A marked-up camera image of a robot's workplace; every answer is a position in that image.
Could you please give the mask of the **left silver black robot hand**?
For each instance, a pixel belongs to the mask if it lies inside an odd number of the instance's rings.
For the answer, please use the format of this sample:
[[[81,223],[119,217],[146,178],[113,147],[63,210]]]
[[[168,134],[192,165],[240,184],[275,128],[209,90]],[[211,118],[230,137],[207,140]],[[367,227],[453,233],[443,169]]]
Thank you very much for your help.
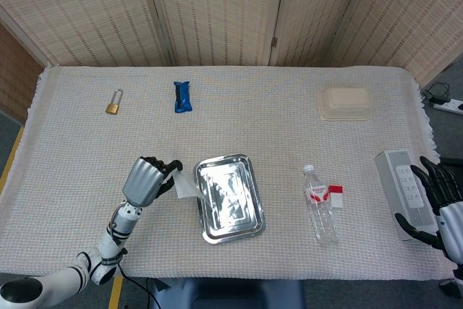
[[[148,207],[155,199],[174,186],[173,173],[183,170],[180,160],[165,164],[154,156],[137,159],[124,184],[126,200],[138,208]]]

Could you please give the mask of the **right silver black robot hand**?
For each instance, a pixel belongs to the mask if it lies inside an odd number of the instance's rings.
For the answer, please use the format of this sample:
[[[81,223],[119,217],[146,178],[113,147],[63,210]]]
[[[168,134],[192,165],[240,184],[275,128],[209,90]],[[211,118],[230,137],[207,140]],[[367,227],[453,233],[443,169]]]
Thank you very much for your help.
[[[410,237],[443,251],[450,261],[463,266],[463,187],[443,164],[435,164],[424,156],[420,162],[423,169],[412,165],[411,170],[425,188],[438,232],[420,231],[400,213],[394,214],[395,219]]]

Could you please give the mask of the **white paper napkin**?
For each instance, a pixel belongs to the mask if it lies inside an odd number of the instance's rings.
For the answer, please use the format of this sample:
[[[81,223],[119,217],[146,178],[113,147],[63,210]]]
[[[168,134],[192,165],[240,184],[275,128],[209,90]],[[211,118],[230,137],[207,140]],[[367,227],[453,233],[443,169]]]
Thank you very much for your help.
[[[174,186],[177,192],[178,199],[184,198],[199,198],[202,199],[203,195],[201,191],[187,178],[183,172],[176,170],[172,174],[174,179]]]

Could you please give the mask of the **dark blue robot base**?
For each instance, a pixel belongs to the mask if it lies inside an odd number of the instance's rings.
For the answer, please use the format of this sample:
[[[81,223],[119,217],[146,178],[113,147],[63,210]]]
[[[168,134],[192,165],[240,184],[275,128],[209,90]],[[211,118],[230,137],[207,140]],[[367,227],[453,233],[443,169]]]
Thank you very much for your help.
[[[182,278],[149,286],[149,309],[306,309],[302,280]]]

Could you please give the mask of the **shiny metal tray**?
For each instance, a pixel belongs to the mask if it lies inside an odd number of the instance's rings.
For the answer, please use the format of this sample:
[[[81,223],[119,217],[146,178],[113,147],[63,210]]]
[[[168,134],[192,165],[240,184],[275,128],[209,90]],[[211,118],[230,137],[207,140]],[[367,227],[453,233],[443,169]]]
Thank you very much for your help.
[[[195,165],[193,178],[203,239],[212,244],[257,236],[266,220],[250,158],[219,156]]]

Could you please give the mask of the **grey white power strip box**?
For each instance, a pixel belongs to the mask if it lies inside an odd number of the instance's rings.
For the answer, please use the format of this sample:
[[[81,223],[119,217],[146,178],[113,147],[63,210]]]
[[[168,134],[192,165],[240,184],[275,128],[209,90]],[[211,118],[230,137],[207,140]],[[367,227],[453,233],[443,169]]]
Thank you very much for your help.
[[[410,168],[409,152],[387,150],[375,157],[375,163],[391,214],[400,213],[419,231],[436,232],[436,221],[425,190]]]

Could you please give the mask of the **brass padlock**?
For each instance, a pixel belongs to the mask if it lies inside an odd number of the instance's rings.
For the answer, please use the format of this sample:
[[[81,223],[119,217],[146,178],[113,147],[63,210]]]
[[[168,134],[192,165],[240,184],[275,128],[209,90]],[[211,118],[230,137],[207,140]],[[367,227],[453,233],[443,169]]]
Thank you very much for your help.
[[[118,113],[123,94],[124,91],[122,89],[116,89],[114,91],[113,96],[111,97],[111,100],[105,110],[107,114],[116,115]]]

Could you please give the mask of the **blue snack packet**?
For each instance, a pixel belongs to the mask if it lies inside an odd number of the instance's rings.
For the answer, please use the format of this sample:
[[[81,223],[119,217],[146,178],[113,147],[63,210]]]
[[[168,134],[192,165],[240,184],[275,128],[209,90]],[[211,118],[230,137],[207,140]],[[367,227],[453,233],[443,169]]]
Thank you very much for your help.
[[[190,82],[174,82],[176,100],[174,103],[174,111],[178,114],[192,111],[190,103]]]

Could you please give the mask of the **small red white box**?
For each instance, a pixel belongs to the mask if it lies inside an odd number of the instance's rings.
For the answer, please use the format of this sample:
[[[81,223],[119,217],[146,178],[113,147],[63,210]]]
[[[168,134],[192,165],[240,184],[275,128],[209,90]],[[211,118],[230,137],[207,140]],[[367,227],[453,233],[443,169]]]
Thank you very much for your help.
[[[333,208],[343,207],[344,188],[342,185],[329,185],[328,193],[330,195],[331,206]]]

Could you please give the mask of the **white floor power strip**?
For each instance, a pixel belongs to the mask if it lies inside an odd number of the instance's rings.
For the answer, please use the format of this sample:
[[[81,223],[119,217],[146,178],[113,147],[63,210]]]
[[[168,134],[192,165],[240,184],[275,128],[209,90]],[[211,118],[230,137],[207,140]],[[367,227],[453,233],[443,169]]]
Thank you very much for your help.
[[[441,110],[441,111],[451,112],[451,113],[458,114],[458,115],[463,115],[463,101],[453,99],[453,98],[447,103],[443,103],[443,104],[435,103],[433,105],[433,108],[437,110]]]

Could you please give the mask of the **cream woven tablecloth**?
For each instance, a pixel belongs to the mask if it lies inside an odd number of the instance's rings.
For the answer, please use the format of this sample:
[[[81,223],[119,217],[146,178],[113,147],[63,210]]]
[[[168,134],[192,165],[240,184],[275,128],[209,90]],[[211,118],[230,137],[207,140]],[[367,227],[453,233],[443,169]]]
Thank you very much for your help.
[[[174,82],[190,82],[192,111],[178,114]],[[365,88],[365,121],[321,119],[317,93]],[[116,115],[105,112],[116,89]],[[245,154],[266,227],[212,245],[197,202],[170,190],[146,208],[127,241],[130,276],[249,279],[450,277],[453,264],[421,242],[399,240],[375,165],[385,150],[435,161],[432,131],[413,76],[394,67],[52,67],[41,74],[0,193],[0,273],[42,275],[95,247],[134,162],[196,163]],[[303,168],[344,188],[332,208],[338,240],[317,241]]]

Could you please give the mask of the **clear plastic water bottle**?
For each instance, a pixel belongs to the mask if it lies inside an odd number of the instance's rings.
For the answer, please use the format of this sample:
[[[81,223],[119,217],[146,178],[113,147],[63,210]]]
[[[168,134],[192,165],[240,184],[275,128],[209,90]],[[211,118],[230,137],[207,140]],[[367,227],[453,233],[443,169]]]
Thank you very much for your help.
[[[335,243],[338,235],[328,186],[315,173],[312,164],[304,165],[303,173],[305,197],[315,237],[323,245]]]

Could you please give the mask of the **beige plastic food container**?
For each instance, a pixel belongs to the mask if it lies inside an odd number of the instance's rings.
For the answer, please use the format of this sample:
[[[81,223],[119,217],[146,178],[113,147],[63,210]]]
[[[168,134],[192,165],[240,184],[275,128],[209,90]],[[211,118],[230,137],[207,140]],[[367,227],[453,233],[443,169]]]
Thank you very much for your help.
[[[321,119],[365,121],[372,116],[370,94],[365,88],[326,88],[317,93]]]

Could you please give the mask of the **brown woven panel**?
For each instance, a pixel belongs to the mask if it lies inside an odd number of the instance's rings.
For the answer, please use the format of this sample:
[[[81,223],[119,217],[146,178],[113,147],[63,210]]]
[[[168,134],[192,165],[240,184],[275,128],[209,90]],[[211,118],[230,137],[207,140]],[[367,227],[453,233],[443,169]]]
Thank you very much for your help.
[[[24,124],[42,71],[43,67],[0,24],[0,111]]]

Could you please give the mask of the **beige woven folding screen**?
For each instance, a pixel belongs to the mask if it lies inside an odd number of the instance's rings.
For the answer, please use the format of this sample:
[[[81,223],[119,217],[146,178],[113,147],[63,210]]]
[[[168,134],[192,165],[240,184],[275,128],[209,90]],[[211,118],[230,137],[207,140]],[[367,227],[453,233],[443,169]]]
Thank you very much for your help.
[[[425,85],[463,54],[463,0],[0,0],[0,19],[65,66],[371,65]]]

